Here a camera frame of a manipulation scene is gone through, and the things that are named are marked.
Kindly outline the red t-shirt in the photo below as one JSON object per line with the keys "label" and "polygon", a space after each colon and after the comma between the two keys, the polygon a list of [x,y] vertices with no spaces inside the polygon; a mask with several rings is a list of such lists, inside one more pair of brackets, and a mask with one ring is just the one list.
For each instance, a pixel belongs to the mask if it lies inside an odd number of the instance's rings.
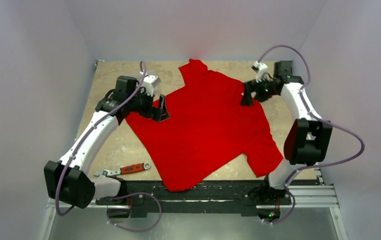
{"label": "red t-shirt", "polygon": [[241,105],[244,84],[198,59],[179,70],[184,86],[166,96],[168,119],[126,118],[166,188],[191,189],[242,154],[256,177],[272,172],[283,156],[261,104]]}

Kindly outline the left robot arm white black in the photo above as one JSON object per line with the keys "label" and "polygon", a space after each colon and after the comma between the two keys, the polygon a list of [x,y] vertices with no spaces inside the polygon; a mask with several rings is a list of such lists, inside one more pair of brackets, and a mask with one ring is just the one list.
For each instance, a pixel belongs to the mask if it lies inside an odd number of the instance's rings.
{"label": "left robot arm white black", "polygon": [[108,137],[129,114],[138,113],[156,122],[169,118],[165,95],[161,94],[158,105],[153,105],[160,82],[153,74],[144,74],[141,80],[119,76],[115,87],[97,103],[89,124],[73,146],[58,161],[47,162],[43,169],[46,188],[58,215],[66,214],[60,203],[84,209],[93,200],[109,198],[116,205],[127,200],[124,180],[104,172],[90,178],[88,172]]}

